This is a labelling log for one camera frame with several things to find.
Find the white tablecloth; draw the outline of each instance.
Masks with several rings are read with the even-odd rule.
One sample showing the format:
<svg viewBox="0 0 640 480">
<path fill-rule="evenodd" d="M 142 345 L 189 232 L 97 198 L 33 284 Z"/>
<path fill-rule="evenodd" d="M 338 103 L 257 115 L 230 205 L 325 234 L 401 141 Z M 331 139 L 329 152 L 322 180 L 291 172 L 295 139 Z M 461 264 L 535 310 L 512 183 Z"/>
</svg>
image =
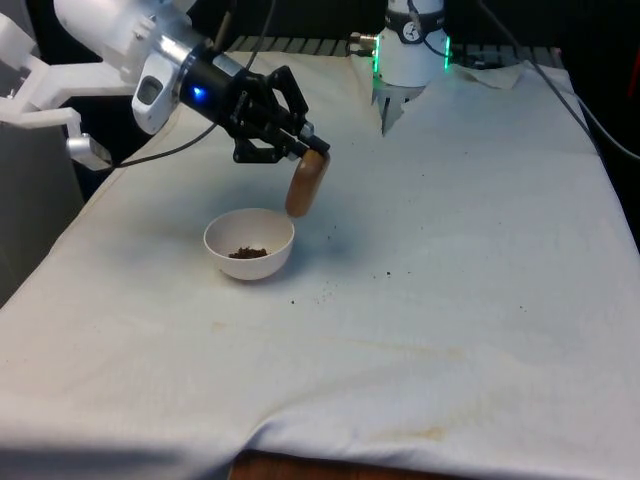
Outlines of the white tablecloth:
<svg viewBox="0 0 640 480">
<path fill-rule="evenodd" d="M 640 265 L 534 73 L 451 71 L 386 138 L 349 60 L 289 64 L 333 164 L 257 284 L 202 245 L 294 165 L 218 131 L 118 173 L 0 312 L 0 478 L 191 479 L 244 448 L 478 478 L 640 472 Z M 182 110 L 154 148 L 197 135 Z"/>
</svg>

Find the brown sausage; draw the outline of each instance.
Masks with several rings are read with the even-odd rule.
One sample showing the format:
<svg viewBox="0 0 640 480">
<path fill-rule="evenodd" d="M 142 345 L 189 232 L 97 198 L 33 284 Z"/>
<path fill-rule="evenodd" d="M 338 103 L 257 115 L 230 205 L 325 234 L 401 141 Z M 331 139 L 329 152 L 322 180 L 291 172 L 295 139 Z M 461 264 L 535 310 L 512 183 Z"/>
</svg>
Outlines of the brown sausage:
<svg viewBox="0 0 640 480">
<path fill-rule="evenodd" d="M 309 212 L 330 162 L 328 153 L 322 156 L 315 150 L 308 150 L 302 157 L 287 195 L 286 208 L 291 217 L 304 217 Z"/>
</svg>

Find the blue led light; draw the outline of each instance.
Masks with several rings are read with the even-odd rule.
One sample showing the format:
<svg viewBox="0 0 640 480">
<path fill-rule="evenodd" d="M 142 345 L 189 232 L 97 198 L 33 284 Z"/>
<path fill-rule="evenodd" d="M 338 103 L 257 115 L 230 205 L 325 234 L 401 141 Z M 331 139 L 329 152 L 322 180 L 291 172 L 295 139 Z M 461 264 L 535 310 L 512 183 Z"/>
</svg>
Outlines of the blue led light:
<svg viewBox="0 0 640 480">
<path fill-rule="evenodd" d="M 191 93 L 196 102 L 203 102 L 207 99 L 207 91 L 204 88 L 193 87 L 191 88 Z"/>
</svg>

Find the white robot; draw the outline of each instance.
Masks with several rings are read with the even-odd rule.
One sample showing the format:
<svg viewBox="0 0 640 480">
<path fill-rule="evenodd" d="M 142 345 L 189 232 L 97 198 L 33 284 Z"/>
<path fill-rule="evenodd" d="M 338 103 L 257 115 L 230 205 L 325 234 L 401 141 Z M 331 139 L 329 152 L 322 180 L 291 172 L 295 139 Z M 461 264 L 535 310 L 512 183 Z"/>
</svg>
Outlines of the white robot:
<svg viewBox="0 0 640 480">
<path fill-rule="evenodd" d="M 82 133 L 80 115 L 60 108 L 78 96 L 132 95 L 142 130 L 157 133 L 182 102 L 223 127 L 236 142 L 238 163 L 277 163 L 329 145 L 307 122 L 308 106 L 288 67 L 254 74 L 191 28 L 196 0 L 55 0 L 56 15 L 101 63 L 50 66 L 31 55 L 35 42 L 0 14 L 0 61 L 23 74 L 0 97 L 0 122 L 23 128 L 64 125 L 74 160 L 111 167 L 109 153 Z M 275 91 L 283 94 L 286 108 Z M 271 148 L 257 148 L 259 139 Z"/>
<path fill-rule="evenodd" d="M 402 104 L 444 70 L 448 52 L 443 26 L 444 0 L 389 0 L 374 72 L 373 100 L 380 108 L 383 134 L 402 116 Z"/>
</svg>

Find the white bowl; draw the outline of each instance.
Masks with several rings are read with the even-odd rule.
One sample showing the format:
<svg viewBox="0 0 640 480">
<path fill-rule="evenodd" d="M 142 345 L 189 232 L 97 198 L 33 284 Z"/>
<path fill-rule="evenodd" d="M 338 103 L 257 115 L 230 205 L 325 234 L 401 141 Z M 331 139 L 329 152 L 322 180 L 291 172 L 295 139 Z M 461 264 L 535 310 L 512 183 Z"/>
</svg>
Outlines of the white bowl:
<svg viewBox="0 0 640 480">
<path fill-rule="evenodd" d="M 261 280 L 280 270 L 291 255 L 295 227 L 286 215 L 272 210 L 236 210 L 215 219 L 204 232 L 204 244 L 216 266 L 238 280 Z M 266 257 L 230 258 L 240 248 L 266 249 Z"/>
</svg>

